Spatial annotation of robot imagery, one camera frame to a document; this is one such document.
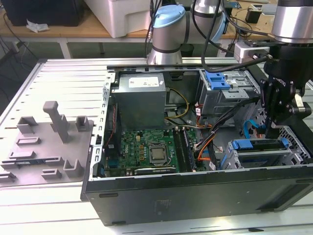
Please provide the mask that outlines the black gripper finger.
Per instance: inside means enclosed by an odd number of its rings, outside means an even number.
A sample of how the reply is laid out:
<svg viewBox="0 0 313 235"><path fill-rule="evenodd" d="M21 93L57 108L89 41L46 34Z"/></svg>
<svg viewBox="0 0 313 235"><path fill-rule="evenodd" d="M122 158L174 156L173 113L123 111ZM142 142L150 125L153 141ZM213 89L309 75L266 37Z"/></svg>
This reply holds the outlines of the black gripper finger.
<svg viewBox="0 0 313 235"><path fill-rule="evenodd" d="M281 122L279 119L279 112L281 111L281 105L279 104L281 85L274 79L261 79L260 89L261 104L266 113L265 136L267 139L276 139L279 136L277 125Z"/></svg>
<svg viewBox="0 0 313 235"><path fill-rule="evenodd" d="M291 101L283 103L279 101L274 105L272 110L272 122L275 125L282 125L291 116L297 115L303 112L303 101L302 98L292 99Z"/></svg>

